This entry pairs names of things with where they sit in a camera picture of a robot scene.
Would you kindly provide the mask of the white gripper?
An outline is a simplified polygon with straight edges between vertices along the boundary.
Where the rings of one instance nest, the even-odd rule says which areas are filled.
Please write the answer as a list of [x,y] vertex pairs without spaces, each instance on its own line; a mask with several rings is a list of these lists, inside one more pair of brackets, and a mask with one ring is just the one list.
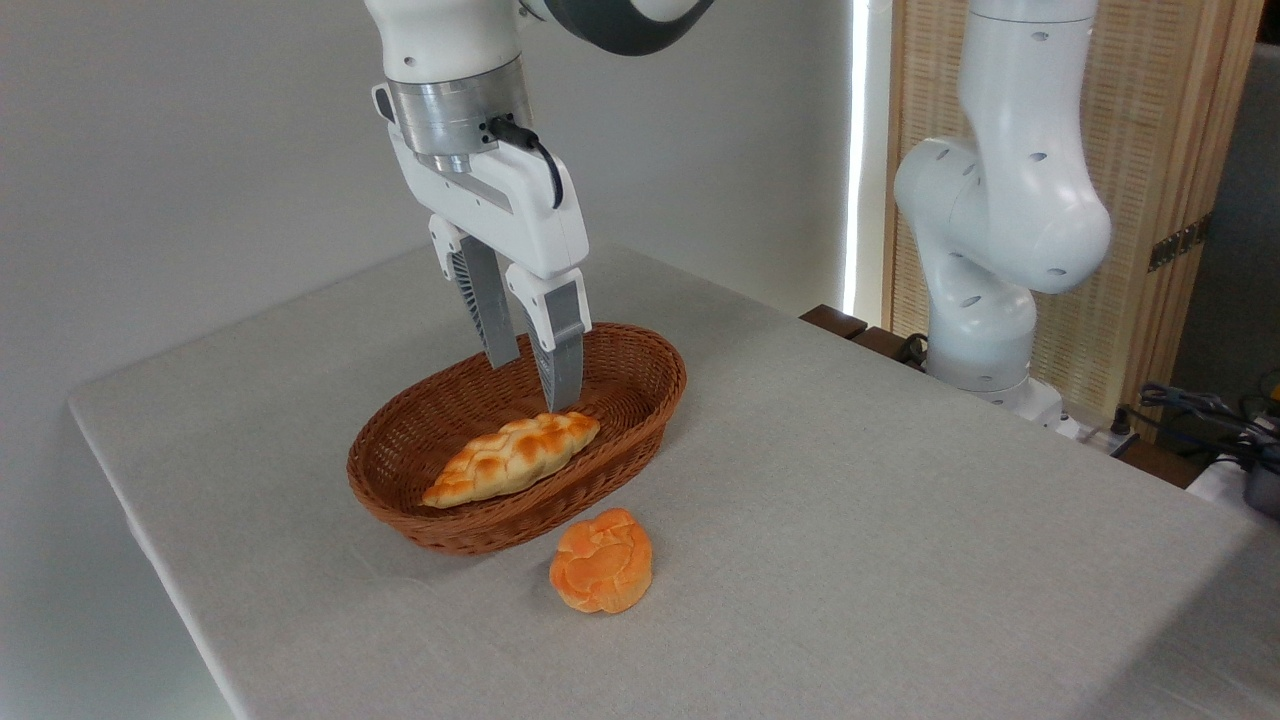
[[397,124],[387,131],[411,193],[435,213],[429,231],[442,272],[493,368],[520,356],[497,252],[516,263],[506,283],[524,310],[547,409],[564,411],[580,400],[584,336],[593,328],[575,268],[589,254],[588,233],[567,167],[498,143],[471,156],[467,173],[442,173],[417,159]]

